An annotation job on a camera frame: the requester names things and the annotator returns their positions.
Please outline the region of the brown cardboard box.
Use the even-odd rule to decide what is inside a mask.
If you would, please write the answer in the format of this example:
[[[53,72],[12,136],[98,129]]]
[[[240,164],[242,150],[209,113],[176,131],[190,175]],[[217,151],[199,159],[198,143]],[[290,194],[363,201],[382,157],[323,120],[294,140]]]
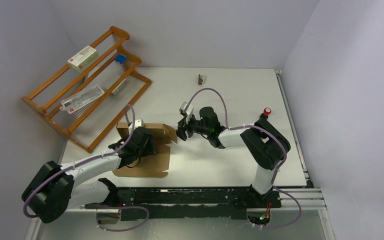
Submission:
[[[117,150],[133,133],[150,133],[153,136],[154,155],[138,158],[131,151],[131,138],[127,145],[121,149],[117,156],[121,157],[120,168],[113,170],[117,177],[136,177],[136,178],[163,178],[168,175],[170,150],[168,146],[171,142],[176,143],[178,137],[176,130],[163,123],[144,123],[144,127],[138,127],[133,133],[129,133],[129,124],[118,122],[116,129],[121,137],[116,143],[108,147]]]

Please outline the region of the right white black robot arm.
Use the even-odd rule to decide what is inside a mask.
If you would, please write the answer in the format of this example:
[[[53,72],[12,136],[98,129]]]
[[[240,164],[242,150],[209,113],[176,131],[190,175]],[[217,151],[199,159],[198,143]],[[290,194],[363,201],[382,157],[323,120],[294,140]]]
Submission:
[[[254,124],[230,129],[221,125],[212,107],[201,108],[198,118],[193,109],[185,104],[180,107],[182,119],[177,123],[177,137],[186,141],[198,134],[216,149],[246,146],[257,163],[249,199],[255,207],[262,207],[268,202],[279,168],[291,149],[289,141],[268,121],[272,110],[264,108]]]

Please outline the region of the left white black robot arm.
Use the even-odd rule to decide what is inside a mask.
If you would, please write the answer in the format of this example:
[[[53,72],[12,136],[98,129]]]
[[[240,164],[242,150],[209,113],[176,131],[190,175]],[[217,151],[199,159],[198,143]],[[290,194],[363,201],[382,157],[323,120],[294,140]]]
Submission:
[[[43,223],[51,223],[66,210],[83,205],[121,207],[123,203],[115,184],[107,178],[99,178],[92,183],[89,180],[127,167],[154,153],[152,132],[137,127],[98,155],[64,164],[48,161],[22,193],[23,214],[28,218],[39,218]]]

